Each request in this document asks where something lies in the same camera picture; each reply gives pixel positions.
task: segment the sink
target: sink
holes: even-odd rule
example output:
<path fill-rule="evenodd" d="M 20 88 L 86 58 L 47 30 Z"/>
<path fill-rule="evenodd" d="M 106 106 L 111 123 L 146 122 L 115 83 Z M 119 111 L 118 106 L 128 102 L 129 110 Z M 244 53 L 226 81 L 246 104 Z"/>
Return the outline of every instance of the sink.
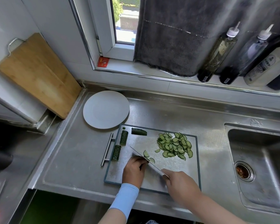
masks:
<path fill-rule="evenodd" d="M 280 213 L 280 133 L 225 129 L 244 206 Z"/>

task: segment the left hand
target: left hand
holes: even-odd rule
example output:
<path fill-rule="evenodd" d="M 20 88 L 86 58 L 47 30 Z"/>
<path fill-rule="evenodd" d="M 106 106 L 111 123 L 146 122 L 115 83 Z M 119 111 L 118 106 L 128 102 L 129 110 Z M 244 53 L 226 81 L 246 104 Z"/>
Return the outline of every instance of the left hand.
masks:
<path fill-rule="evenodd" d="M 123 169 L 122 183 L 129 183 L 140 189 L 147 164 L 148 161 L 141 156 L 131 157 Z"/>

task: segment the kitchen knife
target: kitchen knife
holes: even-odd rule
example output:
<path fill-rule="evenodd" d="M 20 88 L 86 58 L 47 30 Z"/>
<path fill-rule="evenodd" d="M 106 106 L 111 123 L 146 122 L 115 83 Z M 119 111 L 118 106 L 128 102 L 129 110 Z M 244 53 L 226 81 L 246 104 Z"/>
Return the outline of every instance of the kitchen knife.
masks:
<path fill-rule="evenodd" d="M 145 156 L 143 156 L 143 155 L 141 155 L 140 153 L 138 153 L 139 154 L 139 156 L 141 156 L 141 157 L 143 157 L 144 159 L 146 159 L 151 165 L 153 165 L 155 168 L 157 168 L 152 162 L 150 162 L 149 161 L 149 159 L 148 158 L 146 158 Z"/>

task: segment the white plate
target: white plate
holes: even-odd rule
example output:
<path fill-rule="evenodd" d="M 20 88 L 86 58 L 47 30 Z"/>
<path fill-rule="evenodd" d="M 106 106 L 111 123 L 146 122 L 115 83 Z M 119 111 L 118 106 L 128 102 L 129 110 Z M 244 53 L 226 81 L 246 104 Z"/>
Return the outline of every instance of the white plate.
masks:
<path fill-rule="evenodd" d="M 130 104 L 122 94 L 106 90 L 92 95 L 85 103 L 85 121 L 98 129 L 109 129 L 121 124 L 130 112 Z"/>

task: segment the drain strainer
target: drain strainer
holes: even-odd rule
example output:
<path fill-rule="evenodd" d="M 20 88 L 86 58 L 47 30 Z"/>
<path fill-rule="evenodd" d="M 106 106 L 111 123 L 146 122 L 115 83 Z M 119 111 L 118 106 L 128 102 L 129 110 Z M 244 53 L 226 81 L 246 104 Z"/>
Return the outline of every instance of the drain strainer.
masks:
<path fill-rule="evenodd" d="M 249 164 L 242 162 L 242 161 L 237 161 L 235 163 L 235 169 L 236 169 L 238 177 L 241 180 L 243 180 L 245 182 L 251 182 L 255 179 L 254 171 L 249 166 Z"/>

